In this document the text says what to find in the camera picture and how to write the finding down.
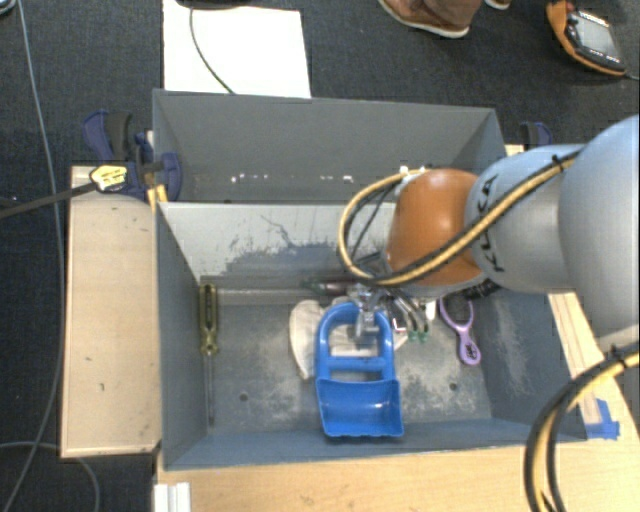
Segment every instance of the yellow tag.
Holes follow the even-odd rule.
[[[127,173],[124,165],[101,165],[91,171],[89,178],[100,192],[119,192],[127,185]]]

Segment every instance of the black carpet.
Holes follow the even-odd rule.
[[[493,107],[504,138],[519,123],[543,121],[556,142],[584,142],[638,112],[638,82],[596,75],[554,49],[542,0],[484,7],[462,40],[399,25],[376,0],[254,1],[302,11],[316,97]],[[34,67],[57,181],[92,154],[80,123],[97,108],[129,110],[133,131],[151,126],[151,96],[162,85],[160,0],[24,0]],[[637,74],[640,2],[589,0],[581,6],[615,26]],[[0,197],[28,201],[49,192],[16,10],[0,18]],[[57,351],[59,303],[50,209],[0,221],[0,443],[31,440],[44,411]],[[45,440],[58,439],[59,418]],[[26,450],[0,452],[0,507]],[[150,507],[151,458],[91,461],[104,511]],[[13,510],[90,510],[91,487],[74,465],[43,452]]]

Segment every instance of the gray robot arm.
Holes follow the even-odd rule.
[[[601,348],[638,339],[638,116],[589,144],[546,146],[488,168],[465,222],[515,183],[578,152],[575,162],[522,200],[472,246],[484,274],[522,292],[574,290]]]

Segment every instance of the black device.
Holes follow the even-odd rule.
[[[567,15],[567,38],[575,51],[587,60],[613,71],[625,71],[609,23],[583,11]]]
[[[552,0],[545,10],[556,39],[571,58],[600,73],[625,75],[626,66],[606,20],[569,8],[567,0]]]

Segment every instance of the yellow cable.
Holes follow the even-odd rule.
[[[549,181],[551,178],[560,174],[564,169],[571,166],[575,161],[574,158],[564,160],[562,163],[558,165],[554,165],[549,168],[547,171],[531,178],[527,182],[523,183],[521,186],[513,190],[510,194],[508,194],[502,201],[496,203],[493,209],[485,215],[478,224],[476,224],[472,229],[470,229],[464,236],[460,238],[455,244],[449,247],[446,251],[443,251],[439,255],[435,256],[428,262],[422,264],[419,267],[416,267],[413,270],[409,270],[407,272],[402,273],[401,275],[390,277],[386,279],[380,279],[376,281],[376,284],[380,286],[398,286],[401,284],[406,284],[407,282],[414,280],[416,278],[422,277],[423,274],[430,272],[431,270],[437,268],[442,265],[446,261],[452,259],[458,253],[462,252],[465,246],[470,243],[471,240],[479,236],[483,231],[485,231],[491,224],[493,224],[501,215],[503,215],[509,208],[511,208],[516,202],[518,202],[522,197],[527,195],[529,192]],[[421,171],[410,171],[409,174],[418,174]],[[340,223],[338,227],[338,251],[340,257],[347,270],[354,274],[357,277],[362,277],[364,279],[373,279],[374,276],[364,272],[360,269],[349,256],[347,251],[347,243],[344,238],[344,228],[347,222],[347,218],[351,211],[355,208],[355,206],[366,196],[369,194],[385,187],[396,183],[402,180],[406,174],[395,174],[393,176],[389,176],[384,178],[372,185],[369,185],[364,190],[361,190],[358,194],[354,196],[354,198],[349,202],[347,207],[345,208],[342,217],[340,218]]]
[[[593,378],[588,384],[586,384],[573,398],[570,402],[567,410],[573,409],[578,402],[582,399],[584,395],[591,392],[593,388],[599,386],[603,381],[609,380],[617,377],[621,373],[623,373],[627,368],[631,368],[632,366],[638,366],[640,362],[640,352],[634,351],[630,353],[626,358],[623,359],[624,362],[619,361],[616,364],[613,364],[606,370],[603,370],[602,373],[598,374]],[[544,465],[544,459],[546,456],[545,448],[549,443],[549,437],[551,435],[551,429],[553,426],[553,422],[558,415],[559,411],[554,409],[551,411],[549,416],[545,419],[545,422],[542,424],[539,432],[540,434],[537,437],[537,442],[533,447],[533,462],[532,462],[532,472],[531,472],[531,481],[533,487],[537,490],[535,493],[536,504],[539,510],[546,510],[546,505],[544,503],[544,493],[542,491],[542,485],[540,477],[540,473],[542,473],[542,467]]]

